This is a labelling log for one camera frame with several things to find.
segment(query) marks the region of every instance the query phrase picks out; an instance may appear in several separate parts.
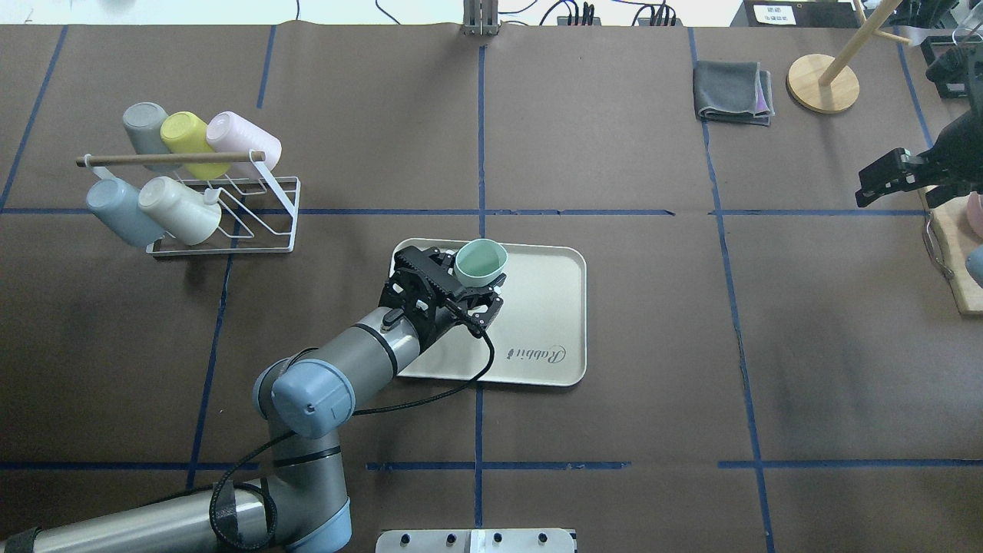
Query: white rectangular tray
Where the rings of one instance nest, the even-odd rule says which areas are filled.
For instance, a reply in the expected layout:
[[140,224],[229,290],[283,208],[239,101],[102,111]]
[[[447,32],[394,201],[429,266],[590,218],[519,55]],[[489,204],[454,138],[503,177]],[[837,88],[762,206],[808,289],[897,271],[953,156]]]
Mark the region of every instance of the white rectangular tray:
[[[463,240],[410,238],[407,246],[458,250]],[[501,311],[489,327],[495,360],[482,382],[572,386],[587,372],[587,262],[577,250],[502,244],[508,252]],[[468,380],[488,362],[485,342],[461,326],[400,376]]]

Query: wooden stand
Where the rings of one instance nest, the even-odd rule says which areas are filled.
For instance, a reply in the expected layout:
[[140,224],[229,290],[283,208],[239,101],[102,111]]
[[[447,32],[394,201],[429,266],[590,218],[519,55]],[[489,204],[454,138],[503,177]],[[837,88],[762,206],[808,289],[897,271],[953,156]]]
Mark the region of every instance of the wooden stand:
[[808,54],[795,60],[785,79],[788,93],[795,101],[819,113],[840,113],[853,105],[860,96],[860,82],[846,64],[871,35],[886,34],[878,27],[900,3],[901,0],[882,2],[836,58]]

